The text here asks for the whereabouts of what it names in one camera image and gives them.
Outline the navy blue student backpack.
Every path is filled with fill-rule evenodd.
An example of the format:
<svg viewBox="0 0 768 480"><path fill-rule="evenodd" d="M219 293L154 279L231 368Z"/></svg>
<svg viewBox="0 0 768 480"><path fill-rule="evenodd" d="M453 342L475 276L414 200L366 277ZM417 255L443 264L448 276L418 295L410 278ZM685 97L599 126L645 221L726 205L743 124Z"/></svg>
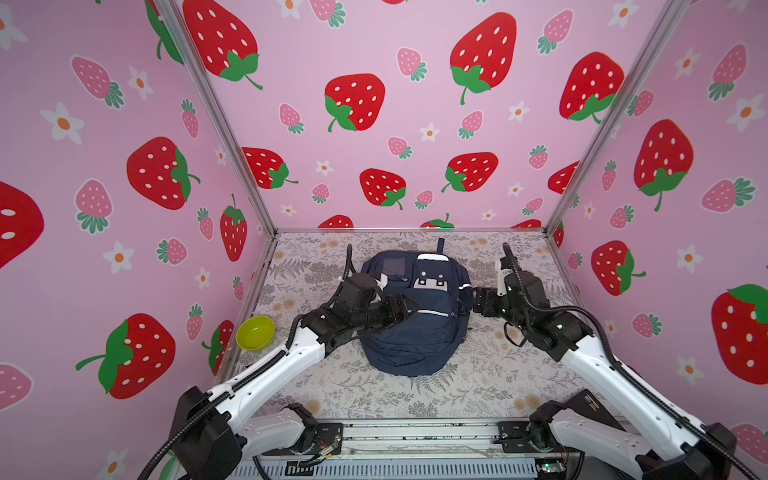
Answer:
<svg viewBox="0 0 768 480"><path fill-rule="evenodd" d="M466 339L472 284L467 269L447 256L444 246L440 238L434 251L383 251L364 263L364 273L386 277L385 294L401 294L417 305L405 321L362 336L364 353L377 370L432 375Z"/></svg>

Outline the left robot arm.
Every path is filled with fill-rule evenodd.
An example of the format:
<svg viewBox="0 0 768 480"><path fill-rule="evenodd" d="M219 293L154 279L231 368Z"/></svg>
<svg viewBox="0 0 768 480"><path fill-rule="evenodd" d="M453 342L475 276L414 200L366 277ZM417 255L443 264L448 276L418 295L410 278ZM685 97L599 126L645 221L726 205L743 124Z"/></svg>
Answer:
<svg viewBox="0 0 768 480"><path fill-rule="evenodd" d="M417 303L406 295L384 293L383 279L358 272L347 262L331 298L298 315L284 345L207 392L187 390L177 403L168 439L140 478L149 478L173 454L188 479L225 479L246 454L295 445L311 424L297 409L289 411L287 420L268 418L263 434L251 418L294 377L355 340L357 332L378 333L416 313Z"/></svg>

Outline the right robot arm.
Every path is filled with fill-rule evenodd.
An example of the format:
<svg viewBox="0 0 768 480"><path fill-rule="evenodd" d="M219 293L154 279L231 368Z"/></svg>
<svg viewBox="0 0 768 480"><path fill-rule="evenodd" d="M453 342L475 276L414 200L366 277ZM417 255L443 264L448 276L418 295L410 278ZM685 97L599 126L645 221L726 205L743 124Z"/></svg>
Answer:
<svg viewBox="0 0 768 480"><path fill-rule="evenodd" d="M532 446L539 451L576 449L633 479L727 479L732 470L755 478L736 457L731 430L720 423L703 424L626 368L589 311L551 306L541 280L520 267L508 243L502 247L498 283L475 289L474 311L519 330L525 343L586 380L635 428L625 431L550 401L529 418Z"/></svg>

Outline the green bowl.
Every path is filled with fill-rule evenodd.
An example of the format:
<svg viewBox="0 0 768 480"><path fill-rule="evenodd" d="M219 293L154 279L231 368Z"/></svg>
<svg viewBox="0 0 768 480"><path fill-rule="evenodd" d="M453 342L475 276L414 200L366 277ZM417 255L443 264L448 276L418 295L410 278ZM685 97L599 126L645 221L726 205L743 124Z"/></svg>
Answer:
<svg viewBox="0 0 768 480"><path fill-rule="evenodd" d="M236 343L244 351L257 351L269 346L275 336L275 324L270 317L253 316L236 333Z"/></svg>

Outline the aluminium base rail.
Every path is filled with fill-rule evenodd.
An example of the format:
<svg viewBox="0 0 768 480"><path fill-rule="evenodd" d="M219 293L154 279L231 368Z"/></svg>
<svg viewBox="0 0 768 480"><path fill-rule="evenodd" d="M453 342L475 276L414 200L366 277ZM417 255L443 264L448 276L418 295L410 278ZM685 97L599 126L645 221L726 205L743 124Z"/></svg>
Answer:
<svg viewBox="0 0 768 480"><path fill-rule="evenodd" d="M650 444L567 411L550 445L519 420L320 421L297 411L236 434L194 428L173 448L187 479L578 479L592 458L639 479Z"/></svg>

